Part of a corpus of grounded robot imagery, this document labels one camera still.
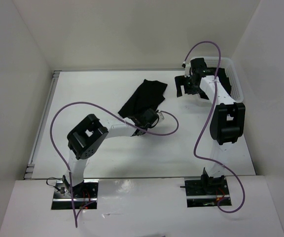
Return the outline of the black skirt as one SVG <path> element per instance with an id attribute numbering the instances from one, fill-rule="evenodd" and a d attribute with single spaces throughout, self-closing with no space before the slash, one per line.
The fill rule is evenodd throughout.
<path id="1" fill-rule="evenodd" d="M 166 83 L 157 80 L 144 79 L 118 114 L 122 118 L 140 120 L 148 109 L 156 111 L 158 106 L 165 100 L 164 92 L 167 86 Z"/>

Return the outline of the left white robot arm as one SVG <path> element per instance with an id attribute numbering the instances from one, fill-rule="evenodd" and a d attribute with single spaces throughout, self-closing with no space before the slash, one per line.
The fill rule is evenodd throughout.
<path id="1" fill-rule="evenodd" d="M 70 149 L 68 165 L 71 170 L 63 176 L 65 192 L 73 198 L 82 193 L 87 160 L 95 154 L 105 139 L 141 136 L 163 120 L 163 114 L 153 109 L 125 118 L 124 121 L 100 120 L 94 114 L 86 116 L 67 135 Z"/>

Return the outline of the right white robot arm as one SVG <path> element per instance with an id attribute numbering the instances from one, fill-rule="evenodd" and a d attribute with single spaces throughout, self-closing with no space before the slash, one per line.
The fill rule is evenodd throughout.
<path id="1" fill-rule="evenodd" d="M 214 141 L 210 157 L 214 164 L 203 170 L 199 188 L 208 195 L 217 194 L 225 184 L 224 154 L 243 134 L 246 107 L 231 97 L 232 85 L 224 68 L 209 67 L 203 57 L 193 57 L 183 67 L 185 74 L 175 77 L 177 97 L 197 94 L 212 103 L 204 128 Z"/>

